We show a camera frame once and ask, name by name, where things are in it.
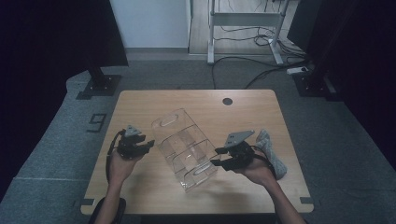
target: white wall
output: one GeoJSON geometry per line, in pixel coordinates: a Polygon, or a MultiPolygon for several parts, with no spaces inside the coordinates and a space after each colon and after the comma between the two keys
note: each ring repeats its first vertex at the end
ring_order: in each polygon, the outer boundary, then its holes
{"type": "Polygon", "coordinates": [[[125,48],[188,47],[190,0],[110,2],[125,48]]]}

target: gray cloth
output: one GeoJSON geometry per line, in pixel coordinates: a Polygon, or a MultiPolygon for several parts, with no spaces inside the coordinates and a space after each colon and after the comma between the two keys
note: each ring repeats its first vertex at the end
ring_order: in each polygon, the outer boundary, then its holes
{"type": "Polygon", "coordinates": [[[259,136],[256,138],[256,147],[258,147],[267,156],[268,161],[274,165],[276,179],[282,178],[288,171],[288,167],[277,158],[275,152],[272,150],[270,134],[264,129],[260,131],[259,136]]]}

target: gray carpet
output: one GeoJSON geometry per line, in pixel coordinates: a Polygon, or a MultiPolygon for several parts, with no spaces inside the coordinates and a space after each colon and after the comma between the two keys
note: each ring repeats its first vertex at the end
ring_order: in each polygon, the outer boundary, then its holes
{"type": "MultiPolygon", "coordinates": [[[[221,62],[215,68],[217,87],[243,89],[268,68],[221,62]]],[[[103,70],[122,75],[116,94],[76,100],[90,77],[85,72],[67,81],[63,105],[1,202],[0,223],[88,222],[80,203],[121,91],[213,89],[211,67],[202,60],[135,60],[130,67],[103,70]],[[98,133],[87,132],[99,128],[90,124],[94,114],[106,114],[98,133]]],[[[314,211],[304,214],[309,223],[396,223],[396,173],[344,103],[300,97],[286,71],[250,88],[276,93],[314,201],[314,211]]],[[[145,219],[125,216],[122,223],[145,219]]]]}

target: wooden table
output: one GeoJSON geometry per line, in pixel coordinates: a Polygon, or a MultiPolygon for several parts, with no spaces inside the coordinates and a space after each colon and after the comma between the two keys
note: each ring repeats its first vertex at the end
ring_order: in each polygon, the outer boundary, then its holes
{"type": "MultiPolygon", "coordinates": [[[[123,91],[117,102],[106,137],[92,173],[85,199],[93,205],[82,205],[89,215],[106,195],[106,153],[115,134],[134,125],[154,139],[151,123],[176,109],[186,112],[215,147],[223,147],[228,133],[254,130],[247,139],[254,145],[261,129],[271,136],[276,155],[288,166],[288,173],[279,180],[291,203],[301,213],[311,212],[312,203],[304,181],[288,129],[276,95],[270,90],[243,91],[123,91]],[[224,98],[233,100],[225,105],[224,98]]],[[[127,201],[126,214],[265,214],[274,213],[274,205],[266,190],[242,175],[217,173],[193,190],[185,192],[156,147],[150,150],[124,182],[121,197],[127,201]]]]}

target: human arm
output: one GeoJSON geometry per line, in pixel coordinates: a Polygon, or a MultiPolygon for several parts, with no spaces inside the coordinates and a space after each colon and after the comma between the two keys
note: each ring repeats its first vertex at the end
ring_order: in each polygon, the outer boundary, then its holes
{"type": "MultiPolygon", "coordinates": [[[[255,151],[255,153],[265,157],[260,151],[255,151]]],[[[263,161],[253,159],[253,162],[248,167],[234,171],[246,176],[251,182],[265,187],[273,200],[276,213],[283,224],[305,224],[304,219],[286,197],[270,169],[263,161]]]]}
{"type": "Polygon", "coordinates": [[[136,163],[142,158],[143,156],[136,157],[131,160],[124,160],[116,150],[113,151],[111,154],[111,163],[109,169],[110,177],[108,181],[107,193],[99,214],[95,220],[95,224],[109,224],[113,221],[117,214],[120,203],[122,184],[124,180],[131,174],[136,163]]]}

